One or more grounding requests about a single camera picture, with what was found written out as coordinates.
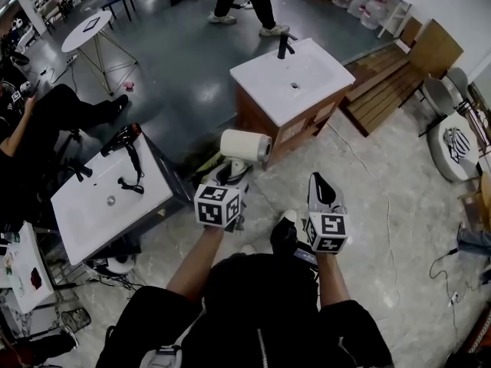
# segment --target small box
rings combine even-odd
[[[311,212],[305,224],[312,250],[337,254],[348,240],[348,216],[325,212]]]
[[[225,228],[240,214],[240,190],[200,184],[194,195],[194,210],[199,224]]]

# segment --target wooden pallet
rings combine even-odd
[[[340,108],[364,136],[380,126],[423,80],[396,45],[363,57],[347,69],[356,81]]]

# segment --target hair dryer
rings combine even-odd
[[[124,126],[119,130],[109,142],[107,142],[101,149],[102,156],[108,156],[110,151],[116,151],[126,147],[128,154],[130,155],[131,162],[133,163],[133,167],[137,171],[137,184],[134,186],[128,185],[124,182],[123,177],[120,177],[117,182],[121,184],[122,189],[130,189],[132,191],[143,194],[145,191],[142,186],[140,186],[140,179],[143,176],[143,172],[141,170],[140,158],[138,157],[137,150],[133,145],[133,142],[137,139],[137,137],[141,134],[141,127],[138,123],[133,123],[127,126]]]

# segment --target concrete floor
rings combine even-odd
[[[489,298],[489,287],[466,290],[466,282],[476,288],[483,257],[461,252],[435,266],[433,274],[448,272],[451,294],[465,293],[455,307],[456,332],[444,276],[435,281],[428,276],[433,261],[456,246],[456,231],[466,220],[456,198],[467,187],[447,182],[433,164],[426,139],[417,136],[423,128],[421,120],[414,119],[420,108],[411,98],[368,138],[340,111],[329,122],[381,187],[329,126],[266,172],[256,170],[245,198],[245,231],[226,234],[216,258],[226,258],[244,244],[252,244],[257,252],[271,252],[269,233],[279,215],[291,208],[305,217],[310,174],[329,176],[343,189],[350,215],[351,238],[338,255],[348,290],[376,320],[397,368],[441,367],[465,340]],[[202,230],[193,212],[182,211],[146,233],[130,280],[164,288]],[[90,284],[78,288],[77,295],[92,325],[77,333],[76,350],[51,362],[90,368],[103,348],[107,327],[117,322],[130,292]]]
[[[260,38],[260,22],[254,10],[232,10],[239,23],[233,26],[211,25],[206,16],[216,0],[185,0],[170,7],[168,0],[136,0],[137,11],[129,21],[121,3],[114,6],[117,21],[114,30],[106,30],[139,61],[130,69],[111,73],[114,84],[127,78],[135,83],[129,94],[132,106],[113,126],[100,126],[84,137],[82,158],[92,157],[114,131],[127,123],[138,122],[144,132],[165,154],[180,163],[196,151],[203,138],[235,116],[235,87],[229,70],[278,47],[278,39]],[[385,34],[367,30],[345,10],[320,0],[272,0],[276,21],[291,26],[299,39],[313,38],[341,62],[380,48],[391,41]],[[46,67],[61,73],[67,57],[61,45],[70,31],[94,12],[97,0],[78,6],[68,23],[58,20],[52,36],[38,40],[27,55],[31,58],[31,81]],[[128,61],[127,57],[104,40],[101,47],[107,67]],[[83,49],[95,56],[92,41]],[[42,91],[49,88],[48,72],[41,77]],[[85,60],[74,64],[74,79],[82,100],[101,102],[108,95],[93,77]],[[68,71],[58,83],[74,88]],[[117,95],[124,91],[119,89]]]

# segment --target faucet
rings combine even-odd
[[[87,168],[85,165],[82,165],[78,160],[76,159],[66,159],[65,160],[65,169],[70,169],[75,172],[77,175],[77,179],[79,182],[84,181],[84,177],[82,174],[84,174],[86,177],[91,177],[92,176],[92,169]]]
[[[292,48],[292,46],[288,43],[288,39],[291,38],[293,41],[297,41],[298,38],[294,37],[290,33],[284,31],[282,32],[282,35],[280,35],[279,39],[279,49],[278,49],[278,58],[280,60],[283,60],[285,58],[286,50],[290,52],[290,54],[294,54],[295,50]]]

